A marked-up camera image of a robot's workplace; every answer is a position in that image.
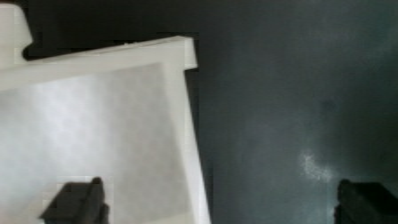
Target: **textured white surface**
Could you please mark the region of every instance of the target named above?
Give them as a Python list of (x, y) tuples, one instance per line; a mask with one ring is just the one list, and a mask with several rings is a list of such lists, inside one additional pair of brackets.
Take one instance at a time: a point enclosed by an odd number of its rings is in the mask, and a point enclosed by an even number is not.
[(61, 183), (92, 176), (111, 223), (207, 223), (186, 43), (170, 38), (0, 71), (0, 223), (38, 223)]

